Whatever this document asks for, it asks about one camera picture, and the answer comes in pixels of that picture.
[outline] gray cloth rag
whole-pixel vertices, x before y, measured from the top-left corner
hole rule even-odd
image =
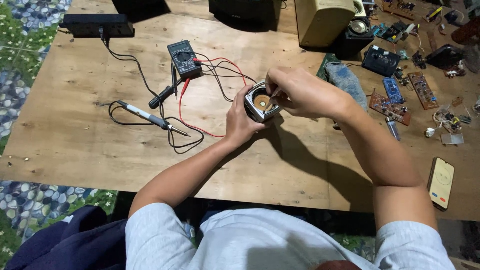
[[[365,111],[367,110],[367,97],[360,86],[360,81],[345,64],[330,62],[325,65],[325,71],[329,83],[349,93]]]

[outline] plywood table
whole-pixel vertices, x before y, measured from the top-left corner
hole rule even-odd
[[[249,33],[234,30],[208,13],[207,1],[168,1],[172,13],[135,24],[136,37],[113,39],[117,53],[135,55],[150,88],[159,93],[171,83],[168,44],[188,39],[197,52],[210,58],[226,57],[242,71],[261,80],[274,65],[301,67],[314,74],[324,53],[298,46],[293,1],[282,10],[277,32]],[[69,13],[114,13],[110,1],[75,0]],[[156,126],[121,126],[98,103],[121,99],[147,109],[152,95],[145,89],[134,62],[111,57],[100,40],[75,39],[58,33],[43,64],[22,114],[0,159],[0,178],[124,191],[138,191],[163,169],[211,145],[203,143],[177,155],[167,143],[167,133]],[[405,46],[417,48],[409,37]],[[388,49],[391,44],[375,44]],[[352,66],[364,91],[383,91],[381,76]],[[228,71],[220,74],[230,75]],[[447,79],[433,67],[424,71],[439,100],[449,102],[459,92],[471,106],[479,79],[473,74]],[[240,78],[221,78],[226,95],[242,87]],[[452,202],[442,217],[480,219],[476,160],[478,124],[465,127],[466,143],[444,147],[439,137],[426,139],[422,132],[433,126],[433,111],[424,111],[413,92],[404,91],[413,117],[411,125],[398,124],[402,144],[408,148],[427,180],[431,161],[440,156],[456,167]],[[178,116],[178,101],[164,103],[165,115]],[[185,121],[215,134],[225,132],[230,107],[212,76],[191,81],[182,100]],[[370,112],[383,123],[383,116]],[[372,210],[371,181],[361,170],[350,146],[328,119],[304,119],[281,112],[275,125],[222,161],[194,196],[268,204],[339,210]],[[123,121],[140,121],[119,112]],[[177,136],[178,144],[187,138]]]

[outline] phone screen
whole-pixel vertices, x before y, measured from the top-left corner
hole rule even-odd
[[[430,175],[430,198],[442,210],[448,207],[454,167],[441,158],[435,158]]]

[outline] person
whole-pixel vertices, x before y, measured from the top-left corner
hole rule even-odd
[[[265,124],[251,120],[235,96],[225,137],[162,171],[135,196],[126,232],[127,269],[454,269],[437,232],[426,183],[389,132],[353,98],[303,69],[268,70],[266,90],[293,116],[327,117],[340,126],[373,182],[376,257],[346,250],[313,225],[265,208],[227,209],[200,225],[196,249],[173,207],[182,202],[230,152]]]

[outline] digital multimeter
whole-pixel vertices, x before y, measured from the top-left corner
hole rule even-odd
[[[193,59],[196,58],[195,53],[190,46],[188,40],[182,40],[177,43],[167,45],[168,52],[173,58],[175,68],[180,78],[185,81],[188,78],[199,77],[202,75],[202,67],[195,65]]]

